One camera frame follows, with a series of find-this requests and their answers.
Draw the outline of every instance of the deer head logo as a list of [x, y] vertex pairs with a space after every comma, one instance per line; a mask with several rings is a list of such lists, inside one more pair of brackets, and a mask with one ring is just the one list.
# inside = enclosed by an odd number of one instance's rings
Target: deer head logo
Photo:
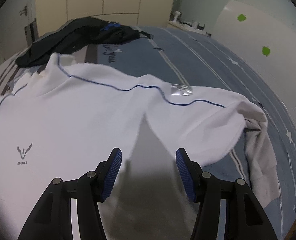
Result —
[[23, 150], [21, 151], [21, 150], [19, 149], [19, 146], [17, 145], [17, 151], [20, 153], [20, 157], [21, 157], [22, 160], [26, 157], [26, 154], [27, 154], [27, 152], [31, 149], [31, 147], [32, 147], [32, 143], [31, 143], [31, 145], [27, 148], [26, 151], [25, 151], [25, 148], [23, 148]]

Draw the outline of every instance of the metal screw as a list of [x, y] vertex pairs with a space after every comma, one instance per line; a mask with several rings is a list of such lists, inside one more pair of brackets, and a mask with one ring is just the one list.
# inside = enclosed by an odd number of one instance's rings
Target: metal screw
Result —
[[55, 178], [55, 179], [52, 180], [52, 183], [55, 184], [55, 185], [59, 184], [60, 182], [61, 182], [60, 178]]
[[209, 173], [209, 172], [203, 172], [202, 174], [201, 174], [205, 179], [209, 179], [210, 177], [211, 177], [211, 174]]
[[246, 182], [243, 179], [237, 179], [237, 183], [242, 186], [245, 185]]
[[94, 171], [88, 171], [88, 172], [87, 172], [87, 177], [88, 177], [88, 178], [92, 178], [92, 177], [94, 177], [94, 176], [96, 176], [96, 173], [95, 173]]

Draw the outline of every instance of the ribbed blue pad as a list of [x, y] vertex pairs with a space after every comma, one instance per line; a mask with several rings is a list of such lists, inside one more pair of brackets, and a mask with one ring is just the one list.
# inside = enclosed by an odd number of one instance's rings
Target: ribbed blue pad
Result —
[[109, 168], [106, 178], [104, 179], [104, 188], [101, 194], [104, 201], [106, 200], [106, 198], [110, 196], [110, 193], [113, 188], [113, 184], [115, 184], [115, 181], [119, 172], [119, 168], [121, 165], [121, 158], [122, 158], [121, 150], [119, 150]]
[[193, 185], [193, 180], [179, 150], [177, 150], [176, 152], [176, 164], [180, 173], [181, 180], [184, 184], [187, 197], [189, 198], [189, 200], [195, 201], [196, 193], [195, 187]]

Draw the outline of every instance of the green spot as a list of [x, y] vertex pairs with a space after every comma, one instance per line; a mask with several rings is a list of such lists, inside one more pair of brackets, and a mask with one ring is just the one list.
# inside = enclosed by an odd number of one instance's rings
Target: green spot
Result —
[[263, 54], [268, 57], [270, 54], [270, 49], [266, 46], [263, 46]]
[[240, 21], [240, 22], [243, 22], [247, 19], [246, 16], [244, 16], [243, 14], [240, 14], [238, 17], [237, 17], [237, 20]]

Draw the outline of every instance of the printed logo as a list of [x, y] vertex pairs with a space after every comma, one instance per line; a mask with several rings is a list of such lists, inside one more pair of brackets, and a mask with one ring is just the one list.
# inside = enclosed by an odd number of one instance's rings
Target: printed logo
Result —
[[[17, 151], [20, 153], [20, 157], [22, 160], [26, 157], [26, 154], [27, 154], [27, 152], [29, 152], [31, 147], [32, 147], [32, 143], [26, 150], [25, 150], [25, 148], [23, 148], [23, 150], [21, 150], [19, 148], [19, 146], [17, 145]], [[18, 162], [18, 165], [21, 165], [21, 164], [27, 164], [27, 162]]]

